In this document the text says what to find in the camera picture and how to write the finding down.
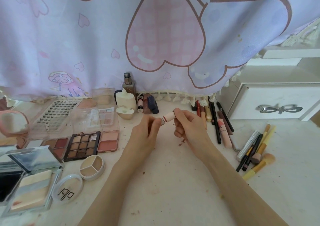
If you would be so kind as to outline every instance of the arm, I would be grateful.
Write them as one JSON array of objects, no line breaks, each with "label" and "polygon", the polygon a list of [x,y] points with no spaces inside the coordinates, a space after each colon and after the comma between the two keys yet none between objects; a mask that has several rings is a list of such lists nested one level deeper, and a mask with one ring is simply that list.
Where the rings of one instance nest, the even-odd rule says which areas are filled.
[{"label": "arm", "polygon": [[175,109],[174,112],[174,134],[183,137],[194,154],[208,168],[238,225],[287,225],[213,145],[202,119],[189,111]]},{"label": "arm", "polygon": [[116,226],[131,176],[154,149],[161,119],[144,116],[132,129],[122,156],[113,166],[110,175],[79,226]]}]

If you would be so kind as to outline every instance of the round compact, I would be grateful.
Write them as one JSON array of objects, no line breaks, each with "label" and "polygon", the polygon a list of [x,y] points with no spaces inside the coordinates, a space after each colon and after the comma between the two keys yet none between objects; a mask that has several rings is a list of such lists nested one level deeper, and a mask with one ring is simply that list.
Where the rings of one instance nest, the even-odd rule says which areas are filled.
[{"label": "round compact", "polygon": [[83,179],[93,181],[99,178],[105,170],[104,161],[98,155],[86,158],[80,166],[80,175]]},{"label": "round compact", "polygon": [[54,187],[52,199],[58,204],[66,204],[74,199],[82,191],[83,182],[81,176],[71,174],[62,178]]}]

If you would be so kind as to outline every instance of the pastel curtain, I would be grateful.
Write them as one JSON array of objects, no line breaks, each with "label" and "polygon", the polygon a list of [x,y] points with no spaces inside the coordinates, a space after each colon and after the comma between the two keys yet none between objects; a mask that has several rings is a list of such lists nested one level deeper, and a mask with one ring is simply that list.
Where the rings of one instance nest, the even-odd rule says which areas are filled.
[{"label": "pastel curtain", "polygon": [[0,0],[0,90],[19,100],[120,89],[212,94],[319,0]]}]

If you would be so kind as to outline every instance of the white drawer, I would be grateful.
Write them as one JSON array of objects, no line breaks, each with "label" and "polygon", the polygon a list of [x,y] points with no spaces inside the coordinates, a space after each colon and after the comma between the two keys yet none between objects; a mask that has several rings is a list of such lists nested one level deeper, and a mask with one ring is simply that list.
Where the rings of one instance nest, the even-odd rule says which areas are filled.
[{"label": "white drawer", "polygon": [[[230,119],[300,118],[320,100],[320,84],[246,84],[232,104]],[[259,106],[303,107],[297,113],[260,113]]]}]

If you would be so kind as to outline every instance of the pink pen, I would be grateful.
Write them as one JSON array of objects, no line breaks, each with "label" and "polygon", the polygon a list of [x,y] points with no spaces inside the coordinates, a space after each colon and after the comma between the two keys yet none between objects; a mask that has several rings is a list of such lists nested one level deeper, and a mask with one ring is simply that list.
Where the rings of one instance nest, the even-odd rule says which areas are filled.
[{"label": "pink pen", "polygon": [[226,148],[232,148],[232,143],[230,141],[226,126],[223,123],[223,120],[218,119],[218,126],[222,135],[223,143]]}]

